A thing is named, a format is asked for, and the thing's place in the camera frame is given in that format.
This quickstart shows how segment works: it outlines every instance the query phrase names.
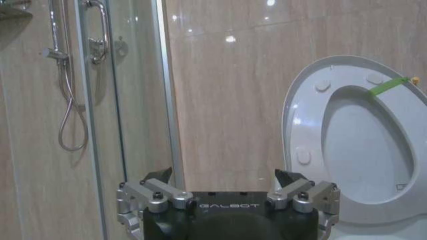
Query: door handle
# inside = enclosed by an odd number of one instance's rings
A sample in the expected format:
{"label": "door handle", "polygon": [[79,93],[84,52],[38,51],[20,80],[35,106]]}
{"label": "door handle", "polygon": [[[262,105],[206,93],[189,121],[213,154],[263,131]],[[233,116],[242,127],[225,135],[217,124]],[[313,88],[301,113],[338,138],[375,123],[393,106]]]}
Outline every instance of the door handle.
{"label": "door handle", "polygon": [[100,11],[100,20],[102,20],[102,40],[98,40],[96,43],[100,46],[100,50],[96,53],[91,54],[91,60],[94,64],[100,64],[109,55],[111,49],[111,34],[110,34],[110,18],[109,11],[105,3],[100,0],[87,0],[84,2],[88,8],[96,7]]}

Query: toilet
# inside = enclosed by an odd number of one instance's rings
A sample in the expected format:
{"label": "toilet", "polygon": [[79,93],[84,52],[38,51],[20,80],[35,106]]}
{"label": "toilet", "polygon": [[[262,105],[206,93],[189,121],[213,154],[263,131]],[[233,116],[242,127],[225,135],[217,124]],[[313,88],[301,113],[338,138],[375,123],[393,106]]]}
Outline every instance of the toilet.
{"label": "toilet", "polygon": [[427,239],[427,96],[358,56],[299,73],[286,95],[286,169],[341,188],[331,239]]}

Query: glass shower door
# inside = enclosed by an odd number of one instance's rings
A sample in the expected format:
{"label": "glass shower door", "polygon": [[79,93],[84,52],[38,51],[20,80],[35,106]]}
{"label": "glass shower door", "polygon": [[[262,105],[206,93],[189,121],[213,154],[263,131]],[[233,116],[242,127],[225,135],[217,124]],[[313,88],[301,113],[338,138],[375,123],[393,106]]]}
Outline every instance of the glass shower door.
{"label": "glass shower door", "polygon": [[171,182],[185,186],[163,1],[75,2],[103,232],[106,239],[126,239],[119,183],[174,167]]}

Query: green tape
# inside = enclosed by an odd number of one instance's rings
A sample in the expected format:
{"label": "green tape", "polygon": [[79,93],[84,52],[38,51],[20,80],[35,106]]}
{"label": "green tape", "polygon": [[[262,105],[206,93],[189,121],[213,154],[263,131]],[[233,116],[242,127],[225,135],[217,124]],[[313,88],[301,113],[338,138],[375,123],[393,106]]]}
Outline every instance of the green tape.
{"label": "green tape", "polygon": [[409,81],[410,81],[409,77],[394,78],[390,81],[385,82],[382,85],[371,88],[369,93],[373,96],[377,96],[377,95],[382,94],[383,92],[386,92],[389,89],[393,89],[395,86],[398,86]]}

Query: white toilet seat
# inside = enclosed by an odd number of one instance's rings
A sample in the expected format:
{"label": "white toilet seat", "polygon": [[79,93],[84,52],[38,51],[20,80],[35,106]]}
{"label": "white toilet seat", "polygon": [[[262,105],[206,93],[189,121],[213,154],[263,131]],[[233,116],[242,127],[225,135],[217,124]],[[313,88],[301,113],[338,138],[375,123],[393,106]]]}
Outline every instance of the white toilet seat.
{"label": "white toilet seat", "polygon": [[[390,68],[357,56],[327,57],[301,72],[283,106],[287,170],[303,173],[315,182],[334,181],[323,152],[323,121],[331,97],[343,88],[370,90],[398,77]],[[390,223],[427,213],[427,98],[410,83],[377,97],[405,135],[414,169],[406,188],[389,199],[367,203],[342,194],[339,218],[357,224]]]}

